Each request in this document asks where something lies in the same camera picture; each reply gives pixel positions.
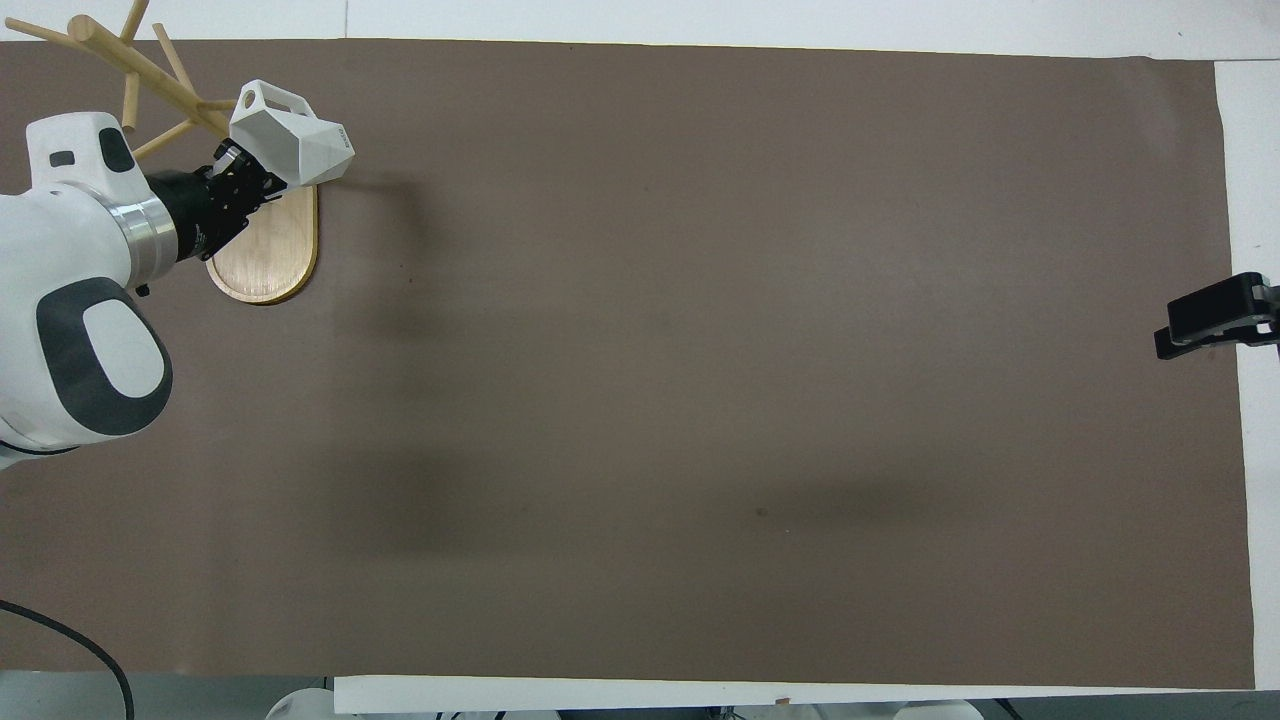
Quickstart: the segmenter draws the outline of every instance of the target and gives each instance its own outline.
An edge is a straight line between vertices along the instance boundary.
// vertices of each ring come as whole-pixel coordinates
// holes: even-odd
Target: black cable
[[[1005,700],[1002,697],[997,697],[995,700],[996,700],[996,705],[998,705],[1000,707],[1002,707],[1005,710],[1005,712],[1007,712],[1009,716],[1012,720],[1023,720],[1023,716],[1019,715],[1016,710],[1014,710],[1014,703],[1009,702],[1007,700]]]
[[[124,670],[120,669],[120,664],[115,661],[105,650],[102,650],[96,642],[86,638],[84,635],[77,633],[74,629],[63,625],[58,620],[47,615],[41,615],[35,610],[15,605],[6,600],[0,600],[0,610],[5,612],[13,612],[19,618],[26,618],[32,623],[44,625],[55,633],[70,638],[79,643],[84,650],[93,653],[95,657],[106,665],[106,669],[115,675],[115,682],[120,685],[120,696],[124,697],[124,720],[133,720],[133,691],[129,688],[129,679],[124,676]]]

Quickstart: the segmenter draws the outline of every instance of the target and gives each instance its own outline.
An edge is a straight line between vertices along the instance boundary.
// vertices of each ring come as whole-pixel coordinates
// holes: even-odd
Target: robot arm
[[[173,369],[127,291],[207,260],[264,202],[353,156],[342,126],[261,81],[241,91],[230,135],[211,165],[145,176],[111,115],[28,126],[32,187],[0,196],[0,469],[155,420]]]

